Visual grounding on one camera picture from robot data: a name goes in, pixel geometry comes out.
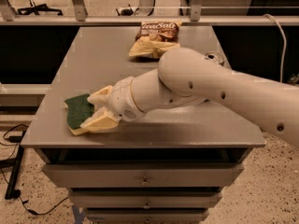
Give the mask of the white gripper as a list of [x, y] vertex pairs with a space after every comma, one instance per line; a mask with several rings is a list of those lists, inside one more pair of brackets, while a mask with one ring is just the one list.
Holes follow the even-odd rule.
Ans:
[[133, 77], [127, 77], [92, 93], [87, 101], [93, 105], [107, 105], [98, 109], [90, 118], [81, 123], [80, 127], [91, 133], [105, 132], [116, 128], [120, 119], [133, 121], [145, 116], [135, 104], [131, 91]]

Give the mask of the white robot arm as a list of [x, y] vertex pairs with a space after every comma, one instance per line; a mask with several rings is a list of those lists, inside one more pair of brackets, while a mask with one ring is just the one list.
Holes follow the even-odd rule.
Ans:
[[299, 88], [226, 68], [193, 49], [166, 52], [156, 69], [91, 94], [99, 109], [80, 127], [107, 132], [155, 109], [217, 102], [263, 130], [299, 146]]

